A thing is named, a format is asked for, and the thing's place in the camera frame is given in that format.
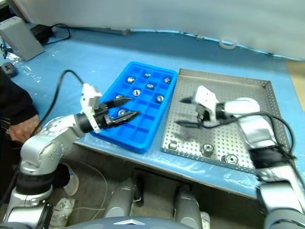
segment gray box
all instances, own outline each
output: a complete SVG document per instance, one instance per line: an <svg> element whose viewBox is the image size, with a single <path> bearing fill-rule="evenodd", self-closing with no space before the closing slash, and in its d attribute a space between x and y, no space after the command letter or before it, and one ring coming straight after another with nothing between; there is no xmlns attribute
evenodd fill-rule
<svg viewBox="0 0 305 229"><path fill-rule="evenodd" d="M19 17L0 23L0 35L14 50L14 54L28 61L44 51L42 45Z"/></svg>

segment metal sheet with holes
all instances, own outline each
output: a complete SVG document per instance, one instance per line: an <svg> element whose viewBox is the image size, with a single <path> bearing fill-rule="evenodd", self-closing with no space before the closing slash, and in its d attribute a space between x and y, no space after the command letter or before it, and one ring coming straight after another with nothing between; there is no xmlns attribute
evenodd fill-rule
<svg viewBox="0 0 305 229"><path fill-rule="evenodd" d="M262 111L280 117L270 81L181 69L164 131L162 151L245 172L253 172L254 167L245 149L237 124L207 130L185 128L174 123L176 120L196 122L195 106L179 101L182 98L192 96L199 85L204 85L214 92L220 102L239 97L250 97L260 104ZM287 146L288 139L284 126L277 120L274 123L278 139ZM176 147L170 147L170 143L173 145L176 143ZM214 146L214 153L210 158L204 157L201 153L204 144ZM228 154L234 154L238 157L237 165L221 161L221 158Z"/></svg>

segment white sneaker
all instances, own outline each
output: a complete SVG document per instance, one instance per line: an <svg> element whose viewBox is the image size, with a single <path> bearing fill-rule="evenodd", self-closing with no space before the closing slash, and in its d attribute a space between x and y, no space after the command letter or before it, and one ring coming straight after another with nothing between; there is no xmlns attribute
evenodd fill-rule
<svg viewBox="0 0 305 229"><path fill-rule="evenodd" d="M209 213L201 211L200 216L201 216L202 228L210 229L211 228L211 219L210 219Z"/></svg>
<svg viewBox="0 0 305 229"><path fill-rule="evenodd" d="M68 217L72 213L75 200L72 198L62 198L53 208L49 229L64 229L67 225Z"/></svg>
<svg viewBox="0 0 305 229"><path fill-rule="evenodd" d="M68 184L66 186L63 187L63 189L65 190L67 195L69 197L71 197L71 196L74 196L75 193L77 192L78 187L80 186L80 180L68 164L66 164L66 163L63 163L63 164L66 167L68 167L69 172L70 172L70 181L68 182Z"/></svg>

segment blue plastic tray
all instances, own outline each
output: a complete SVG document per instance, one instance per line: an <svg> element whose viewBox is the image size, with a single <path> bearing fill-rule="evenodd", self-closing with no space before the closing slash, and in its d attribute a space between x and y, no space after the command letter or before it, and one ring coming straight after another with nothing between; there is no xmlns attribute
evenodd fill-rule
<svg viewBox="0 0 305 229"><path fill-rule="evenodd" d="M130 76L135 79L133 83L127 82L127 78ZM101 98L101 102L115 99L118 95L131 97L132 100L124 106L110 109L109 115L117 117L121 109L127 112L140 111L140 114L119 127L103 129L98 134L95 132L91 132L91 134L131 151L145 153L151 146L158 125L170 101L177 77L177 72L172 70L130 62ZM170 83L165 83L165 78L170 78ZM148 89L147 84L154 85L154 89ZM132 94L136 89L141 91L137 97ZM164 97L161 103L156 100L158 95Z"/></svg>

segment black connector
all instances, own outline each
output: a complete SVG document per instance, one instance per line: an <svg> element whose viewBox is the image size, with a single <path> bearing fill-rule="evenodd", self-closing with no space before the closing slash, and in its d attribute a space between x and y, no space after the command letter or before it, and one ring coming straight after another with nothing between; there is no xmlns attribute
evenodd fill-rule
<svg viewBox="0 0 305 229"><path fill-rule="evenodd" d="M31 28L31 32L35 38L40 42L40 44L46 44L49 37L53 35L52 27L46 25L36 25Z"/></svg>

